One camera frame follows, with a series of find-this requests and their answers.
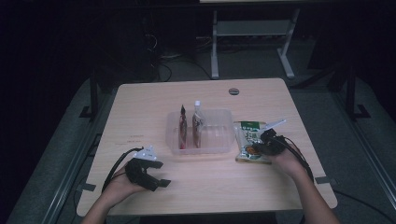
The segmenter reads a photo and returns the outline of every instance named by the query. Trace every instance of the human hand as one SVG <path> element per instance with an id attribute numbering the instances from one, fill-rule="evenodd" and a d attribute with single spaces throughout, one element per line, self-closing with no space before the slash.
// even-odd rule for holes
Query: human hand
<path id="1" fill-rule="evenodd" d="M 296 150 L 297 153 L 301 153 L 294 145 L 290 146 Z M 288 149 L 283 150 L 283 152 L 278 155 L 267 157 L 273 164 L 277 165 L 285 174 L 292 178 L 297 174 L 306 173 L 305 168 Z"/>
<path id="2" fill-rule="evenodd" d="M 129 181 L 125 174 L 125 166 L 123 166 L 113 175 L 113 179 L 101 195 L 101 200 L 104 200 L 107 206 L 113 207 L 130 195 L 144 190 L 146 189 Z"/>

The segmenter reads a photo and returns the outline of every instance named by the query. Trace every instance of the metal frame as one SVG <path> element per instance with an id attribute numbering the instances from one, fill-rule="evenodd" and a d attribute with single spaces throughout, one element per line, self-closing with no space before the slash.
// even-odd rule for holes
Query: metal frame
<path id="1" fill-rule="evenodd" d="M 286 76 L 294 78 L 287 52 L 290 41 L 294 33 L 300 9 L 296 8 L 293 12 L 291 20 L 284 21 L 218 21 L 218 12 L 213 13 L 213 33 L 212 33 L 212 53 L 211 68 L 212 79 L 219 79 L 219 63 L 218 63 L 218 36 L 226 35 L 285 35 L 286 40 L 283 47 L 277 49 L 278 56 L 282 62 Z"/>

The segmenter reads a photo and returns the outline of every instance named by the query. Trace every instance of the black cable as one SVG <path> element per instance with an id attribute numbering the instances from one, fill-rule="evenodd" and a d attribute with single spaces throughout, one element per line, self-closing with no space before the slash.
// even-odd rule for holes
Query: black cable
<path id="1" fill-rule="evenodd" d="M 166 66 L 166 65 L 165 65 L 165 64 L 163 64 L 163 63 L 159 63 L 158 65 L 160 65 L 160 66 L 163 66 L 163 67 L 167 68 L 167 69 L 168 69 L 168 71 L 169 71 L 169 77 L 168 77 L 166 80 L 163 80 L 163 79 L 161 78 L 161 74 L 160 74 L 160 73 L 158 73 L 158 77 L 159 77 L 160 81 L 161 81 L 161 82 L 167 82 L 167 81 L 169 81 L 169 79 L 171 79 L 171 77 L 172 77 L 172 75 L 173 75 L 173 73 L 172 73 L 172 69 L 171 69 L 169 66 Z"/>
<path id="2" fill-rule="evenodd" d="M 298 153 L 291 146 L 286 145 L 286 144 L 282 143 L 281 141 L 279 141 L 279 140 L 277 140 L 277 139 L 275 139 L 273 137 L 268 137 L 268 138 L 271 139 L 271 141 L 275 141 L 275 142 L 279 143 L 280 145 L 284 146 L 285 148 L 287 148 L 297 158 L 297 160 L 300 162 L 300 164 L 305 168 L 309 178 L 312 180 L 312 182 L 314 182 L 314 175 L 312 174 L 312 170 L 309 167 L 308 162 L 306 162 L 306 160 L 305 160 L 305 158 L 304 158 L 304 156 L 303 156 L 303 154 L 301 152 Z"/>
<path id="3" fill-rule="evenodd" d="M 105 183 L 102 187 L 102 192 L 105 191 L 107 185 L 110 183 L 110 181 L 112 180 L 112 177 L 114 175 L 114 173 L 116 172 L 116 169 L 119 167 L 120 163 L 125 159 L 125 157 L 131 153 L 132 151 L 140 151 L 143 148 L 132 148 L 130 150 L 128 150 L 127 152 L 123 153 L 120 158 L 116 161 L 116 163 L 114 164 L 113 168 L 111 168 L 110 173 L 108 173 L 107 178 L 105 180 Z"/>
<path id="4" fill-rule="evenodd" d="M 355 197 L 353 197 L 353 196 L 350 196 L 350 195 L 348 195 L 348 194 L 345 194 L 345 193 L 343 193 L 343 192 L 341 192 L 341 191 L 338 191 L 338 190 L 336 190 L 336 189 L 333 189 L 333 191 L 334 191 L 334 193 L 341 194 L 341 195 L 343 195 L 343 196 L 345 196 L 345 197 L 347 197 L 347 198 L 349 198 L 349 199 L 355 200 L 355 201 L 357 201 L 357 202 L 359 202 L 359 203 L 362 203 L 362 204 L 366 205 L 367 207 L 369 207 L 369 208 L 375 210 L 377 213 L 379 213 L 380 215 L 382 215 L 382 216 L 383 216 L 384 218 L 386 218 L 390 223 L 396 224 L 396 221 L 395 221 L 395 220 L 393 220 L 391 217 L 389 217 L 387 214 L 385 214 L 384 212 L 382 212 L 382 211 L 379 210 L 378 208 L 376 208 L 376 207 L 370 205 L 369 203 L 364 202 L 364 201 L 362 201 L 362 200 L 360 200 L 360 199 L 357 199 L 357 198 L 355 198 Z"/>
<path id="5" fill-rule="evenodd" d="M 207 73 L 206 70 L 205 70 L 200 64 L 198 64 L 198 63 L 196 63 L 196 62 L 191 62 L 191 61 L 185 61 L 185 60 L 183 60 L 183 61 L 171 61 L 171 62 L 167 62 L 167 63 L 192 63 L 192 64 L 198 66 L 199 68 L 201 68 L 201 70 L 204 71 L 204 73 L 206 74 L 206 76 L 207 76 L 209 79 L 213 79 L 212 76 L 210 76 L 209 73 Z"/>
<path id="6" fill-rule="evenodd" d="M 116 177 L 119 177 L 120 175 L 125 175 L 125 174 L 126 174 L 126 173 L 124 172 L 124 173 L 119 174 L 119 175 L 114 175 L 113 177 L 111 177 L 111 180 L 115 179 Z"/>

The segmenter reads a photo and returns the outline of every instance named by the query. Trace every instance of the black device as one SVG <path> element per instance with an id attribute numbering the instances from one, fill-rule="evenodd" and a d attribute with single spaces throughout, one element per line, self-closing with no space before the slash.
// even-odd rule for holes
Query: black device
<path id="1" fill-rule="evenodd" d="M 105 191 L 107 185 L 112 180 L 117 167 L 119 167 L 120 163 L 125 159 L 125 157 L 132 151 L 140 151 L 142 149 L 144 148 L 133 148 L 120 156 L 120 158 L 114 164 L 113 168 L 110 170 L 110 173 L 105 180 L 105 184 L 102 187 L 102 192 Z M 155 189 L 157 189 L 158 187 L 166 188 L 171 183 L 171 181 L 166 179 L 158 180 L 151 175 L 148 175 L 147 169 L 149 167 L 160 169 L 162 166 L 163 163 L 160 161 L 147 161 L 138 158 L 131 158 L 125 165 L 125 174 L 128 176 L 128 179 L 129 181 L 131 181 L 131 183 L 137 184 L 145 189 L 155 191 Z"/>
<path id="2" fill-rule="evenodd" d="M 306 162 L 303 154 L 299 151 L 297 152 L 294 148 L 292 148 L 287 142 L 286 137 L 283 135 L 277 136 L 274 129 L 269 129 L 262 133 L 260 136 L 262 140 L 261 143 L 254 143 L 253 147 L 260 151 L 262 154 L 266 156 L 275 156 L 282 153 L 285 149 L 289 150 L 300 162 L 300 164 L 305 168 L 306 172 L 311 178 L 312 182 L 314 182 L 314 176 L 312 174 L 311 168 L 309 167 L 308 162 Z"/>
<path id="3" fill-rule="evenodd" d="M 156 188 L 166 188 L 171 183 L 170 180 L 158 180 L 151 175 L 148 175 L 147 169 L 149 167 L 160 169 L 163 163 L 160 161 L 145 161 L 137 158 L 132 158 L 125 166 L 125 172 L 131 183 L 142 186 L 145 189 L 155 191 Z"/>

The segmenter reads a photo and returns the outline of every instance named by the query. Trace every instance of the table leg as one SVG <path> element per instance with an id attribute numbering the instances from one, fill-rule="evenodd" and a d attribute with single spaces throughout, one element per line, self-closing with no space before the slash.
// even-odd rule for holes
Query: table leg
<path id="1" fill-rule="evenodd" d="M 291 69 L 286 53 L 288 52 L 291 37 L 293 36 L 294 28 L 296 26 L 299 14 L 300 14 L 300 9 L 299 8 L 295 9 L 293 13 L 293 17 L 290 20 L 288 31 L 286 32 L 285 44 L 281 49 L 277 49 L 277 54 L 279 56 L 280 61 L 282 62 L 283 68 L 285 69 L 286 76 L 288 78 L 294 78 L 294 73 L 293 70 Z"/>

